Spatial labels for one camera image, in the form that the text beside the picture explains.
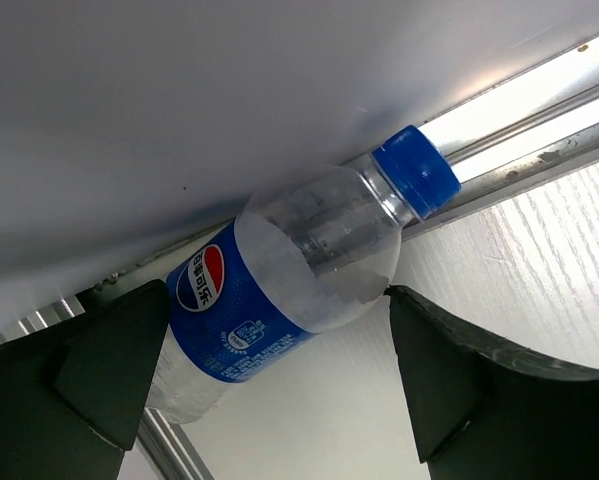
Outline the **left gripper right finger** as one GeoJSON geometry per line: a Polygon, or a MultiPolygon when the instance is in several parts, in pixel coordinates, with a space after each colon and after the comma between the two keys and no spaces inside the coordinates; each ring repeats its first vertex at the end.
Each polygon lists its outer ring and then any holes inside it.
{"type": "Polygon", "coordinates": [[[599,369],[467,322],[406,286],[389,318],[433,479],[599,479],[599,369]]]}

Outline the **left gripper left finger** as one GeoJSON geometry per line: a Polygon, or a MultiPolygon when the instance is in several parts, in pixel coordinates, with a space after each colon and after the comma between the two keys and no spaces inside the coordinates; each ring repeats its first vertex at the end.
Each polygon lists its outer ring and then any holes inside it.
{"type": "Polygon", "coordinates": [[[0,479],[117,478],[169,314],[153,280],[0,345],[0,479]]]}

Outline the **small bottle blue label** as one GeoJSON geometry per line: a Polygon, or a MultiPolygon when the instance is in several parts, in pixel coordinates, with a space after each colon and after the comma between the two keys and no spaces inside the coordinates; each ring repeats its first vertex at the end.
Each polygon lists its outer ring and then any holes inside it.
{"type": "Polygon", "coordinates": [[[194,422],[301,344],[365,314],[394,277],[404,227],[460,188],[409,126],[349,166],[321,165],[253,194],[167,274],[171,313],[147,406],[194,422]]]}

